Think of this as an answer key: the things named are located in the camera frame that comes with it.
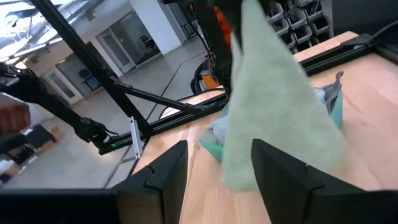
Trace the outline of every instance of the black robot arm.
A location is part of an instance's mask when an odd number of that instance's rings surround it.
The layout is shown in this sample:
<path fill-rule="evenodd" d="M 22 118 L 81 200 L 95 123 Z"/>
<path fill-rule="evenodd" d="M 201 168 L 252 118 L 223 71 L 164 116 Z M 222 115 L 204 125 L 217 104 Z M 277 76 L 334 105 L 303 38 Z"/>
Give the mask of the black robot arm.
<path fill-rule="evenodd" d="M 0 77 L 6 80 L 5 83 L 0 83 L 1 92 L 22 101 L 42 106 L 72 126 L 79 138 L 86 142 L 93 142 L 99 149 L 100 154 L 105 154 L 118 148 L 108 149 L 108 141 L 114 139 L 108 134 L 105 125 L 90 118 L 83 118 L 61 103 L 55 96 L 48 93 L 44 84 L 32 70 L 18 69 L 14 66 L 0 63 Z"/>

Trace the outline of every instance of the light green towel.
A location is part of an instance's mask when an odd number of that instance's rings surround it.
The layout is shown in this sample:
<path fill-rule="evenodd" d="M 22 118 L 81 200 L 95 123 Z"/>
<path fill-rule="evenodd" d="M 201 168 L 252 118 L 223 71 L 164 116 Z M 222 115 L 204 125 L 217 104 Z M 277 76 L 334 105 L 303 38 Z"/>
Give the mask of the light green towel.
<path fill-rule="evenodd" d="M 257 188 L 251 162 L 256 138 L 327 172 L 343 149 L 339 130 L 258 1 L 244 1 L 242 10 L 242 52 L 232 36 L 233 93 L 223 182 L 232 190 Z"/>

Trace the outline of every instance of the wooden table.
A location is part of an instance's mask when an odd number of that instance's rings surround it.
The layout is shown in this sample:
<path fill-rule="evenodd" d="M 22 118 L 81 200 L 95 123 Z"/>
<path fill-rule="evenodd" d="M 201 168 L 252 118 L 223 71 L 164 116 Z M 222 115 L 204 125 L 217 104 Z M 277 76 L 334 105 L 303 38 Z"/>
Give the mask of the wooden table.
<path fill-rule="evenodd" d="M 347 32 L 294 57 L 304 60 L 355 37 Z M 310 78 L 314 86 L 335 81 L 343 70 L 344 121 L 348 148 L 345 161 L 333 175 L 365 190 L 398 188 L 398 67 L 371 54 Z M 190 103 L 221 92 L 209 92 Z M 220 165 L 198 139 L 217 114 L 154 136 L 135 172 L 152 162 L 179 140 L 188 140 L 188 179 L 180 223 L 271 223 L 259 192 L 233 193 L 221 182 Z"/>

